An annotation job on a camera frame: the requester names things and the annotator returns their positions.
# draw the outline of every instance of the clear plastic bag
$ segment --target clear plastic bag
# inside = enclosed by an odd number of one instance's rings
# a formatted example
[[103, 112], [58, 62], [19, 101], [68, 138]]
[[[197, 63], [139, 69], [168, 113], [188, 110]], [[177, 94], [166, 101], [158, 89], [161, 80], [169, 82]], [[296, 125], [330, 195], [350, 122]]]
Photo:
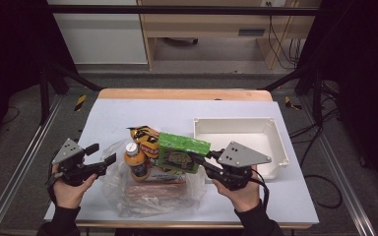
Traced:
[[103, 195], [113, 204], [121, 217], [147, 217], [197, 207], [205, 195], [205, 169], [200, 166], [196, 174], [183, 174], [184, 183], [135, 182], [123, 156], [132, 139], [119, 141], [105, 149], [101, 160], [116, 153], [116, 162], [108, 166], [99, 177]]

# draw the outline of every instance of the yellow bottle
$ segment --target yellow bottle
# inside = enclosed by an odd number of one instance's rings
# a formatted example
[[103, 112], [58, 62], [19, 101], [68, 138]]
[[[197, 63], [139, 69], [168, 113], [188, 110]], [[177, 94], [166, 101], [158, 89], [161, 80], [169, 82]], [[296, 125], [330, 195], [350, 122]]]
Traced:
[[149, 168], [146, 164], [146, 155], [140, 151], [135, 143], [130, 143], [125, 147], [124, 160], [130, 166], [131, 177], [141, 182], [149, 177]]

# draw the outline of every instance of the sleeve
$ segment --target sleeve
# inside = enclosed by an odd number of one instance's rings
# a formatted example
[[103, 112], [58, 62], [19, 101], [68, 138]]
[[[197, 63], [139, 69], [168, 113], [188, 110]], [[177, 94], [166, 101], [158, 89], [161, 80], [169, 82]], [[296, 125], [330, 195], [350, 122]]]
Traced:
[[80, 207], [70, 209], [56, 206], [53, 219], [42, 224], [36, 236], [80, 236], [81, 232], [75, 223], [80, 210]]
[[261, 203], [248, 211], [237, 212], [235, 210], [235, 214], [240, 218], [241, 223], [244, 226], [243, 236], [284, 235], [279, 225], [267, 216]]

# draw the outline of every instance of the wooden table edge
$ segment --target wooden table edge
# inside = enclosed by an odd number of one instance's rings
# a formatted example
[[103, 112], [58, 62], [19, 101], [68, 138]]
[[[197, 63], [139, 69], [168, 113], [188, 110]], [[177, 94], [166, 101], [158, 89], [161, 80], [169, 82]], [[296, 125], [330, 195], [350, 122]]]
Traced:
[[[141, 222], [141, 221], [86, 221], [79, 220], [76, 224], [80, 227], [100, 227], [100, 228], [158, 228], [158, 229], [178, 229], [178, 228], [197, 228], [197, 229], [234, 229], [243, 226], [241, 223], [206, 223], [206, 222]], [[280, 223], [282, 229], [308, 229], [311, 223]]]
[[105, 88], [99, 93], [98, 99], [272, 101], [272, 96], [266, 90], [255, 89]]

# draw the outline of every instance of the metal rail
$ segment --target metal rail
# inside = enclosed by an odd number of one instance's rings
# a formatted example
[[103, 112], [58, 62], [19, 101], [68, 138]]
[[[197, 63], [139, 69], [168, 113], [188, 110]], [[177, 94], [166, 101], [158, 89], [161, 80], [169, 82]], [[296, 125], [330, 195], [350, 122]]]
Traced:
[[45, 135], [47, 134], [54, 117], [57, 114], [57, 111], [60, 107], [60, 104], [63, 100], [63, 95], [56, 95], [52, 105], [51, 105], [51, 113], [48, 116], [47, 121], [40, 125], [35, 132], [34, 137], [32, 138], [29, 147], [27, 148], [26, 152], [23, 155], [20, 163], [17, 166], [14, 174], [12, 175], [10, 181], [8, 182], [5, 190], [3, 191], [0, 197], [0, 223], [7, 212], [9, 206], [11, 205], [12, 200], [16, 196], [18, 190], [21, 187], [21, 184], [30, 169], [30, 166], [35, 158], [36, 153], [38, 152], [39, 147], [42, 144]]
[[[314, 122], [311, 106], [308, 102], [308, 99], [299, 98], [300, 103], [303, 104], [304, 110], [311, 122]], [[369, 218], [367, 217], [366, 212], [364, 211], [363, 206], [360, 203], [357, 195], [355, 194], [348, 178], [346, 177], [343, 169], [341, 168], [339, 162], [337, 161], [336, 155], [331, 149], [330, 143], [328, 142], [324, 132], [319, 137], [320, 146], [324, 152], [324, 157], [327, 161], [327, 164], [333, 174], [333, 178], [336, 183], [339, 185], [344, 201], [348, 208], [348, 212], [351, 215], [351, 218], [361, 236], [375, 236], [376, 232], [374, 231], [373, 226]]]
[[223, 7], [223, 6], [121, 6], [121, 5], [28, 5], [22, 11], [61, 14], [172, 14], [172, 15], [262, 15], [262, 16], [329, 16], [337, 13], [319, 8]]

